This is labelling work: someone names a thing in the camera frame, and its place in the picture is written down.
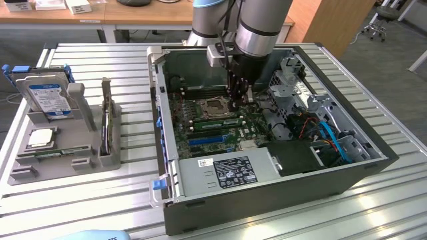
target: motherboard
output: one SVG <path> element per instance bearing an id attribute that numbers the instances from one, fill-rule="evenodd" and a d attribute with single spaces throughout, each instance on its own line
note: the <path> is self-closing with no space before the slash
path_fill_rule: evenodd
<path id="1" fill-rule="evenodd" d="M 224 96 L 186 99 L 171 93 L 168 99 L 180 159 L 258 148 L 275 139 L 259 105 L 231 111 Z"/>

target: aluminum table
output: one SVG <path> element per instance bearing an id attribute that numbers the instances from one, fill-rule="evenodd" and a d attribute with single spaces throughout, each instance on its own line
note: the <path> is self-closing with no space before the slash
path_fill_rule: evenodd
<path id="1" fill-rule="evenodd" d="M 401 160 L 339 196 L 167 236 L 163 210 L 151 207 L 148 192 L 159 174 L 146 58 L 152 45 L 159 44 L 60 44 L 43 51 L 38 67 L 70 64 L 91 105 L 103 101 L 102 78 L 112 78 L 114 100 L 123 107 L 123 164 L 115 171 L 10 186 L 15 142 L 30 122 L 23 101 L 0 152 L 0 238 L 51 239 L 84 230 L 126 230 L 132 239 L 154 240 L 427 237 L 427 148 L 328 51 L 310 43 L 300 47 Z M 307 81 L 324 91 L 310 72 Z"/>

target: warning label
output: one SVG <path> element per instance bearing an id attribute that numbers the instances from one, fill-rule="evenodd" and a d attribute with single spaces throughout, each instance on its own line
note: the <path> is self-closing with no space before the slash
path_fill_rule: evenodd
<path id="1" fill-rule="evenodd" d="M 215 161 L 214 167 L 223 189 L 259 182 L 247 156 Z"/>

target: gray carpet floor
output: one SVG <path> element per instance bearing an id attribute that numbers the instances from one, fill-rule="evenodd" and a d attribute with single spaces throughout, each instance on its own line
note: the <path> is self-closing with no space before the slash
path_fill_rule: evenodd
<path id="1" fill-rule="evenodd" d="M 367 17 L 368 24 L 374 11 Z M 391 22 L 384 43 L 360 34 L 355 44 L 350 45 L 339 59 L 351 73 L 374 93 L 376 98 L 401 119 L 407 128 L 427 144 L 427 63 L 417 73 L 407 71 L 417 59 L 427 50 L 427 37 L 403 23 Z M 186 40 L 186 31 L 159 31 L 152 35 L 148 31 L 132 34 L 132 43 L 176 43 Z M 98 32 L 92 30 L 36 31 L 0 30 L 0 65 L 10 64 L 35 66 L 44 44 L 55 40 L 58 43 L 99 43 Z M 0 99 L 16 89 L 0 76 Z M 19 105 L 0 101 L 0 146 L 14 121 Z"/>

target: blue hard drive label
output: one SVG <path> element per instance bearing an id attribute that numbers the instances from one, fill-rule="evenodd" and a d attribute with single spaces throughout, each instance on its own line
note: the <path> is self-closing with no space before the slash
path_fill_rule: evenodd
<path id="1" fill-rule="evenodd" d="M 72 113 L 59 84 L 31 85 L 30 91 L 46 114 L 60 117 Z"/>
<path id="2" fill-rule="evenodd" d="M 223 189 L 259 182 L 247 156 L 215 161 L 214 167 L 219 186 Z"/>

